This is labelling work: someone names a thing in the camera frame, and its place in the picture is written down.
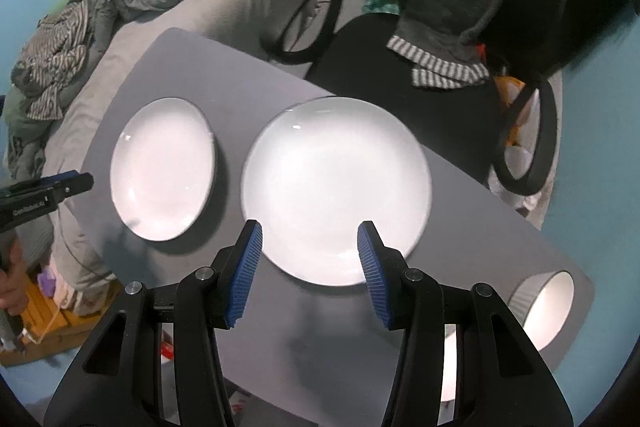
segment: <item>chair seat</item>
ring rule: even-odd
[[[501,122],[495,83],[454,90],[412,86],[411,62],[386,48],[397,22],[397,16],[379,13],[350,21],[306,79],[383,107],[419,142],[485,184]]]

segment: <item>blue ribbed rubber pad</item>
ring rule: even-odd
[[[373,309],[375,309],[376,315],[385,325],[385,328],[388,328],[391,322],[391,314],[386,280],[364,224],[358,227],[358,255],[360,256],[364,277],[367,280],[367,288],[371,295]]]
[[[262,253],[262,226],[255,224],[254,231],[244,249],[242,259],[234,275],[229,290],[229,306],[226,309],[226,323],[230,328],[236,325],[236,320],[242,317],[244,306],[249,296],[251,284],[254,281],[255,269]]]

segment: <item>black office chair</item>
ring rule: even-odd
[[[412,86],[412,63],[388,50],[398,17],[366,14],[334,33],[342,0],[331,0],[318,38],[306,49],[284,50],[289,25],[309,0],[275,0],[260,36],[263,48],[286,64],[312,65],[306,80],[339,96],[367,100],[394,114],[418,141],[486,184],[494,165],[502,185],[530,195],[545,184],[556,149],[554,95],[532,51],[556,30],[565,0],[504,0],[481,35],[490,70],[507,64],[526,87],[502,113],[491,80],[478,87],[443,90]],[[529,170],[516,179],[504,159],[510,130],[535,90],[540,92],[540,129]]]

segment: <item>pile of clothes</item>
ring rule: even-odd
[[[181,0],[67,0],[38,24],[11,74],[3,116],[12,179],[38,178],[52,124],[61,120],[124,22]]]

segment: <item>white plate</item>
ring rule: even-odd
[[[262,131],[242,172],[242,211],[262,224],[264,254],[316,284],[364,282],[356,234],[367,219],[407,256],[430,208],[420,144],[396,117],[352,98],[287,109]]]
[[[204,208],[214,176],[214,138],[200,110],[181,98],[140,109],[111,157],[111,199],[135,234],[167,241]]]

